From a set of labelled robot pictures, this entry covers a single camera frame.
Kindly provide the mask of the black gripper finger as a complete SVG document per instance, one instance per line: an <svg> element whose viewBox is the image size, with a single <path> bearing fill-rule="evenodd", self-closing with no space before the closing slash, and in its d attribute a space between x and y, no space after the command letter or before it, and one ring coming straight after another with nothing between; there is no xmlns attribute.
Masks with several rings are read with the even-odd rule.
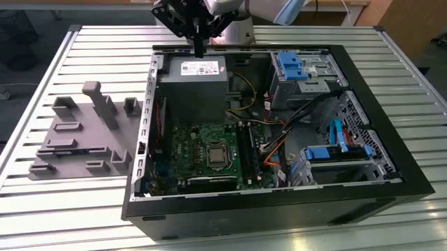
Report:
<svg viewBox="0 0 447 251"><path fill-rule="evenodd" d="M204 41L216 38L231 23L231 15L219 15L212 21L208 18L199 18L199 58L203 58L206 45Z"/></svg>
<svg viewBox="0 0 447 251"><path fill-rule="evenodd" d="M151 13L162 24L180 38L184 37L194 47L195 57L200 57L200 41L192 19L187 17L190 10L184 1L155 1Z"/></svg>

